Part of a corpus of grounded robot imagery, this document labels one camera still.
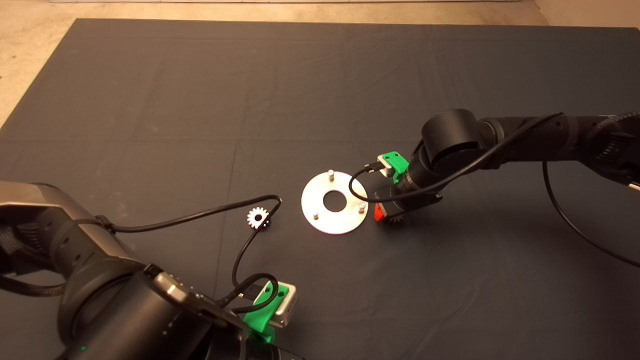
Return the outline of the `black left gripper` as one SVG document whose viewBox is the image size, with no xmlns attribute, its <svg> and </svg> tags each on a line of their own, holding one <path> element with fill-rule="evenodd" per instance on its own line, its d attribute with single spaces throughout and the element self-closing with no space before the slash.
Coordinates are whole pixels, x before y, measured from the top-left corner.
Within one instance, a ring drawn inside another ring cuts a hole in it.
<svg viewBox="0 0 640 360">
<path fill-rule="evenodd" d="M 247 342 L 248 360 L 305 360 L 297 353 L 288 351 L 269 342 L 251 340 Z"/>
</svg>

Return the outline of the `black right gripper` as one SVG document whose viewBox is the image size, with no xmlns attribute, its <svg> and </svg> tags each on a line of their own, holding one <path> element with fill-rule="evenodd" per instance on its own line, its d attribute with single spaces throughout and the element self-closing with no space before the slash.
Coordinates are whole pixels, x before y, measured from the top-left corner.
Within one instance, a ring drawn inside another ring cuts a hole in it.
<svg viewBox="0 0 640 360">
<path fill-rule="evenodd" d="M 398 182 L 378 189 L 375 192 L 375 199 L 378 201 L 374 205 L 375 221 L 386 222 L 387 214 L 406 214 L 435 205 L 444 198 L 439 191 L 416 194 L 419 189 L 407 172 Z"/>
</svg>

